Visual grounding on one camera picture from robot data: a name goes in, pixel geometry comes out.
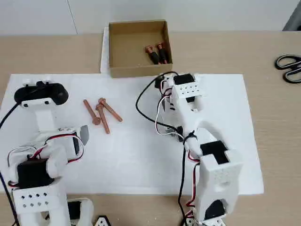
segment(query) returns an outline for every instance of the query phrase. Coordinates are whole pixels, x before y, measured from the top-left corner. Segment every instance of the wooden tabletop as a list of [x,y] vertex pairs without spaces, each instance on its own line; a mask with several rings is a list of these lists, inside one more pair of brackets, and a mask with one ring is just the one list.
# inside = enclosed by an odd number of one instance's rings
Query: wooden tabletop
[[[240,196],[228,226],[301,222],[301,84],[284,82],[273,66],[281,54],[301,55],[300,40],[300,32],[170,34],[175,71],[244,75],[265,193]],[[11,73],[98,73],[101,43],[101,34],[0,37],[0,97]],[[88,197],[113,226],[175,226],[181,218],[175,196]],[[0,205],[0,226],[9,226],[3,194]]]

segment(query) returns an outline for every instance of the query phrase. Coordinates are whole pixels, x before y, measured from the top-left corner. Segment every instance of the scissors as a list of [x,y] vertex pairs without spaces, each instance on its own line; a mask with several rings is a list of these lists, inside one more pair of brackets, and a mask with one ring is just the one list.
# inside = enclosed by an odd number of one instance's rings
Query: scissors
[[[280,64],[280,61],[282,61],[284,59],[290,59],[290,60],[293,60],[293,62],[285,64],[285,65]],[[289,71],[287,71],[283,74],[283,79],[286,82],[288,82],[288,83],[301,83],[301,78],[300,79],[295,79],[295,80],[290,78],[291,75],[301,72],[301,56],[291,55],[291,54],[282,55],[282,56],[280,56],[276,59],[275,67],[278,70],[290,69]]]

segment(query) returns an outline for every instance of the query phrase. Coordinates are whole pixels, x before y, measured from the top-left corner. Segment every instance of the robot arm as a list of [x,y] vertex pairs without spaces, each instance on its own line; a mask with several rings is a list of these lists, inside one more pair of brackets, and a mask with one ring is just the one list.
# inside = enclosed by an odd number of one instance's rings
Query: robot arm
[[59,83],[25,83],[15,93],[17,103],[32,110],[39,132],[27,144],[8,154],[16,212],[22,226],[92,226],[93,203],[86,198],[67,201],[62,175],[68,163],[84,153],[87,126],[57,129],[52,108],[62,105],[68,93]]
[[[199,165],[199,182],[186,217],[194,218],[199,225],[222,225],[222,217],[233,211],[238,198],[238,176],[243,165],[240,154],[230,149],[218,127],[204,118],[204,93],[196,74],[165,75],[159,82],[160,92],[168,96],[163,122],[178,128],[183,137],[191,132],[196,136],[185,142],[189,156]],[[206,131],[207,139],[201,130]]]

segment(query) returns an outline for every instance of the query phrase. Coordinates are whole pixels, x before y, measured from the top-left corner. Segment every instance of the brown cardboard box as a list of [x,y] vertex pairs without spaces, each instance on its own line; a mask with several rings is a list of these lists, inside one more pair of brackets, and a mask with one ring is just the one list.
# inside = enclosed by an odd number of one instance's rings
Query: brown cardboard box
[[[169,64],[154,65],[145,47],[164,42]],[[110,71],[113,78],[159,75],[172,70],[165,20],[109,23]]]

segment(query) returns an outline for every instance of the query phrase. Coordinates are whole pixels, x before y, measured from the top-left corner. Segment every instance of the black wire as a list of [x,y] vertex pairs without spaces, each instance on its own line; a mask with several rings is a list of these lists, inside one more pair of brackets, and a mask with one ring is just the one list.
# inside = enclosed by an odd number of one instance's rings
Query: black wire
[[[2,121],[0,122],[0,129],[1,127],[3,126],[5,120],[10,116],[10,114],[19,106],[19,103],[16,103],[10,110],[9,112],[4,116],[4,118],[2,119]],[[4,178],[3,178],[3,175],[0,171],[0,179],[1,179],[1,183],[4,187],[4,191],[5,191],[5,194],[6,196],[8,197],[8,202],[9,202],[9,205],[10,205],[10,208],[11,208],[11,211],[13,212],[13,215],[14,215],[14,219],[15,219],[15,222],[13,225],[17,225],[17,226],[20,226],[20,223],[19,223],[19,220],[18,220],[18,216],[17,216],[17,212],[15,210],[15,207],[14,207],[14,204],[13,204],[13,201],[12,201],[12,198],[8,192],[8,187],[6,186],[5,184],[5,181],[4,181]]]
[[[46,88],[46,86],[44,86],[44,87],[42,87],[42,88],[40,88],[40,89],[35,89],[35,90],[33,90],[32,92],[30,92],[29,94],[27,94],[27,95],[25,95],[23,98],[22,98],[22,100],[20,100],[20,101],[18,101],[8,112],[7,112],[7,114],[3,117],[3,119],[1,120],[1,122],[0,122],[0,129],[2,128],[2,126],[3,126],[3,124],[4,124],[4,122],[6,121],[6,119],[11,115],[11,113],[21,104],[21,102],[25,99],[25,98],[27,98],[29,95],[31,95],[31,94],[33,94],[33,93],[35,93],[35,92],[37,92],[37,91],[40,91],[40,90],[42,90],[42,89],[45,89]],[[14,207],[14,204],[13,204],[13,200],[12,200],[12,198],[11,198],[11,196],[10,196],[10,194],[9,194],[9,192],[8,192],[8,187],[6,186],[6,184],[5,184],[5,181],[4,181],[4,178],[3,178],[3,175],[2,175],[2,173],[1,173],[1,171],[0,171],[0,179],[1,179],[1,183],[2,183],[2,185],[3,185],[3,187],[4,187],[4,191],[5,191],[5,194],[6,194],[6,196],[7,196],[7,198],[8,198],[8,202],[9,202],[9,205],[10,205],[10,208],[11,208],[11,211],[12,211],[12,213],[13,213],[13,215],[14,215],[14,219],[15,219],[15,222],[13,223],[13,226],[14,225],[16,225],[16,226],[20,226],[20,223],[19,223],[19,220],[18,220],[18,216],[17,216],[17,212],[16,212],[16,209],[15,209],[15,207]]]
[[[142,115],[144,118],[146,118],[147,120],[149,120],[149,121],[151,121],[151,122],[153,122],[153,123],[155,123],[155,120],[149,118],[149,117],[146,116],[142,111],[140,111],[140,109],[139,109],[139,107],[138,107],[139,100],[140,100],[140,98],[142,97],[143,93],[145,93],[145,91],[151,86],[151,84],[152,84],[156,79],[158,79],[158,78],[160,78],[160,77],[163,77],[164,75],[171,74],[171,73],[175,73],[176,75],[179,75],[177,72],[172,72],[172,71],[170,71],[170,72],[165,72],[165,73],[163,73],[163,74],[157,76],[156,78],[154,78],[154,79],[153,79],[153,80],[152,80],[152,81],[144,88],[144,90],[141,92],[141,94],[139,95],[139,97],[138,97],[137,100],[136,100],[136,110],[139,112],[140,115]],[[171,126],[171,125],[164,124],[164,123],[161,123],[161,122],[157,122],[157,124],[158,124],[158,125],[161,125],[161,126],[165,126],[165,127],[167,127],[167,128],[171,128],[171,129],[173,129],[174,131],[176,131],[177,133],[180,133],[176,127],[173,127],[173,126]]]
[[194,131],[192,131],[191,133],[189,133],[189,135],[187,137],[184,138],[183,140],[183,157],[182,157],[182,178],[181,178],[181,186],[180,186],[180,191],[179,191],[179,196],[178,196],[178,204],[180,206],[180,209],[181,209],[181,212],[182,212],[182,215],[183,215],[183,220],[182,222],[184,221],[184,224],[185,226],[188,226],[187,224],[187,221],[186,221],[186,217],[185,217],[185,213],[184,213],[184,209],[183,209],[183,206],[181,204],[181,197],[182,197],[182,191],[183,191],[183,186],[184,186],[184,181],[185,181],[185,155],[186,155],[186,150],[185,150],[185,142],[188,138],[190,137],[194,137],[194,138],[197,138],[196,135],[194,135]]

